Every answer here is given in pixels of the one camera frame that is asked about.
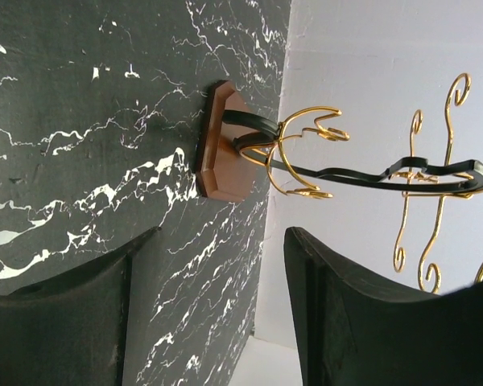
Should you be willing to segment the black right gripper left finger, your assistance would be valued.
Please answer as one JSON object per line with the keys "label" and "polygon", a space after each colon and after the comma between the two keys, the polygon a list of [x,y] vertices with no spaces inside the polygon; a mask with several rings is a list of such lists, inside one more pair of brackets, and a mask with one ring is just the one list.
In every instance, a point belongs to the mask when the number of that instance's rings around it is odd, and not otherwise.
{"label": "black right gripper left finger", "polygon": [[0,385],[119,385],[134,257],[158,231],[0,295]]}

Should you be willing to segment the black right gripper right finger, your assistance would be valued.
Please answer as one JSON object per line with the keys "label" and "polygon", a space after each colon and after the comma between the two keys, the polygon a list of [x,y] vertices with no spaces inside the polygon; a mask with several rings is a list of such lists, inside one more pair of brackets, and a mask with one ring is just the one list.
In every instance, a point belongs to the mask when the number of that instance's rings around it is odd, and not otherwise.
{"label": "black right gripper right finger", "polygon": [[483,281],[423,292],[298,227],[284,262],[304,384],[483,385]]}

